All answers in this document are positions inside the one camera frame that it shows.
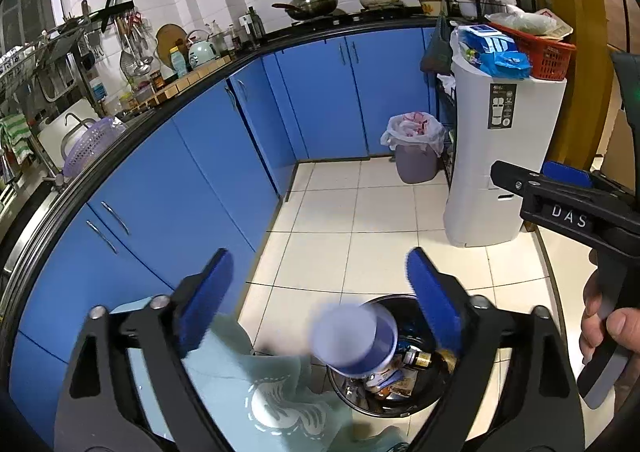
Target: blue gripper pad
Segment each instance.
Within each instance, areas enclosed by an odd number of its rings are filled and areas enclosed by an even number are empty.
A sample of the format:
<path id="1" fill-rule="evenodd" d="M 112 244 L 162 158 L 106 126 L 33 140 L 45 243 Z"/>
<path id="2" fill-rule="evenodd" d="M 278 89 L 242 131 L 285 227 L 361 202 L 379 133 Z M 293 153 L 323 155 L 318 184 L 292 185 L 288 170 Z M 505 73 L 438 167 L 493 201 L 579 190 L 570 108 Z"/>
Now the blue gripper pad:
<path id="1" fill-rule="evenodd" d="M 542 174 L 560 183 L 567 183 L 584 188 L 593 187 L 588 172 L 555 161 L 545 161 L 545 164 L 542 166 Z"/>
<path id="2" fill-rule="evenodd" d="M 221 248 L 201 273 L 184 278 L 175 289 L 173 333 L 180 358 L 199 347 L 231 285 L 233 271 L 232 255 Z"/>
<path id="3" fill-rule="evenodd" d="M 406 276 L 438 348 L 460 356 L 468 303 L 465 289 L 455 277 L 440 273 L 422 248 L 407 255 Z"/>

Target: screw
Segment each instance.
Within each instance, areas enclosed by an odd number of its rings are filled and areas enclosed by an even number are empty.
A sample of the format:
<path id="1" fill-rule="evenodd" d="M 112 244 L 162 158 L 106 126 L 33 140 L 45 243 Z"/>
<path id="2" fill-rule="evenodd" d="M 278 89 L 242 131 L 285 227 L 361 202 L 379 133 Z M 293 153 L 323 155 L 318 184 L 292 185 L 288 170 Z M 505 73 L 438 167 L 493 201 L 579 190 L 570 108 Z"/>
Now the screw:
<path id="1" fill-rule="evenodd" d="M 107 313 L 107 308 L 105 308 L 104 306 L 96 306 L 91 308 L 91 311 L 89 311 L 89 317 L 91 317 L 93 320 L 96 320 L 103 316 L 105 313 Z"/>
<path id="2" fill-rule="evenodd" d="M 473 295 L 471 297 L 471 305 L 478 309 L 489 309 L 491 302 L 487 297 L 483 297 L 482 295 Z"/>
<path id="3" fill-rule="evenodd" d="M 163 307 L 167 307 L 169 305 L 169 297 L 167 295 L 158 295 L 151 299 L 149 305 L 151 309 L 162 309 Z"/>
<path id="4" fill-rule="evenodd" d="M 536 306 L 533 308 L 532 313 L 540 318 L 551 318 L 551 313 L 549 313 L 549 310 L 544 306 Z"/>

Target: gas stove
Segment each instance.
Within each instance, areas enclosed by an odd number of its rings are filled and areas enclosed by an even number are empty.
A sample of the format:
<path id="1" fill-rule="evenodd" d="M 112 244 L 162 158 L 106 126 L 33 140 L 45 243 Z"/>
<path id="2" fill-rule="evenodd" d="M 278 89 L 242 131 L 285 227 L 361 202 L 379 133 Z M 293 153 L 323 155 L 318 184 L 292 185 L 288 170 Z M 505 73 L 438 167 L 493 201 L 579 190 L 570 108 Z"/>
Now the gas stove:
<path id="1" fill-rule="evenodd" d="M 361 10 L 357 13 L 319 16 L 310 20 L 293 22 L 288 28 L 268 33 L 267 40 L 279 40 L 316 31 L 327 31 L 340 26 L 350 26 L 357 23 L 381 22 L 384 20 L 397 20 L 399 18 L 410 18 L 413 16 L 424 17 L 420 6 L 396 6 L 393 8 L 380 8 L 378 10 Z"/>

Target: light blue cloth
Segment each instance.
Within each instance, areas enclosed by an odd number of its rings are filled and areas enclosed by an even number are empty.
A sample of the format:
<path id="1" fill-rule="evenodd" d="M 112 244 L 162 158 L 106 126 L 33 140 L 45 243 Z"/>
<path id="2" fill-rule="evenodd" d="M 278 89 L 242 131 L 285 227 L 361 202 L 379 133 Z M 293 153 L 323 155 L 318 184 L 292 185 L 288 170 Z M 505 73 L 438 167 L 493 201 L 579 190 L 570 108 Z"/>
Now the light blue cloth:
<path id="1" fill-rule="evenodd" d="M 148 299 L 116 308 L 142 308 Z M 351 409 L 334 392 L 308 388 L 308 356 L 253 356 L 236 320 L 217 315 L 200 347 L 182 361 L 212 419 L 238 452 L 394 452 L 404 450 L 396 427 L 354 440 Z M 129 350 L 134 380 L 155 434 L 172 439 L 146 372 L 142 352 Z"/>

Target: green striped towel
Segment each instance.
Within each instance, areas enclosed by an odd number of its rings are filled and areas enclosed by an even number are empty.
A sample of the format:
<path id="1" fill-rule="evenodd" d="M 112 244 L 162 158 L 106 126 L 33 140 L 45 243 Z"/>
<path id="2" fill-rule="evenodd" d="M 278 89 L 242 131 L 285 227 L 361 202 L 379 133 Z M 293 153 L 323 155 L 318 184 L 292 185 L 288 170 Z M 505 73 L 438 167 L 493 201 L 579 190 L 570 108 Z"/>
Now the green striped towel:
<path id="1" fill-rule="evenodd" d="M 27 125 L 24 114 L 11 114 L 0 118 L 0 134 L 3 141 L 7 142 L 18 164 L 22 164 L 24 159 L 33 154 L 26 139 L 31 137 L 31 129 Z"/>

